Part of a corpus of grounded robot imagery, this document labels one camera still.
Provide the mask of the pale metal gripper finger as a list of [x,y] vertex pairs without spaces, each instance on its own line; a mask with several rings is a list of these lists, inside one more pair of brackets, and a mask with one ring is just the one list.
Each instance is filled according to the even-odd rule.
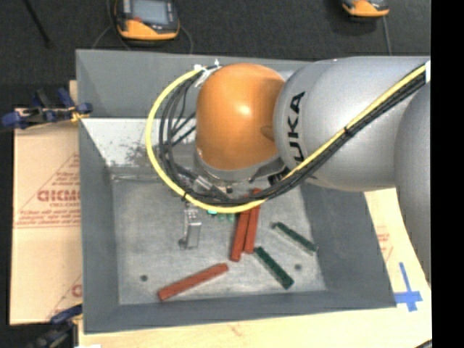
[[181,249],[187,249],[189,247],[189,228],[191,224],[191,210],[184,210],[184,224],[183,224],[183,236],[178,240],[178,245]]
[[188,248],[193,249],[199,246],[202,222],[196,210],[188,214]]

